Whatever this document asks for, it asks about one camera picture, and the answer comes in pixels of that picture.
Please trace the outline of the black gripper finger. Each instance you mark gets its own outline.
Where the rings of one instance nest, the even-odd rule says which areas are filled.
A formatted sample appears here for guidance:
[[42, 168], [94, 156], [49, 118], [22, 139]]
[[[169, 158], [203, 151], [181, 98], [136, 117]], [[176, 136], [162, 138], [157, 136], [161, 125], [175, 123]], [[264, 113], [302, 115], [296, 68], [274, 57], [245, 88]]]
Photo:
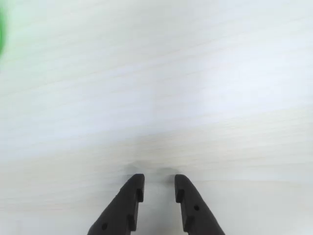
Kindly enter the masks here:
[[175, 175], [175, 198], [180, 204], [183, 231], [189, 235], [224, 235], [199, 191], [183, 175]]
[[136, 230], [144, 199], [144, 174], [134, 174], [90, 227], [89, 235], [129, 235]]

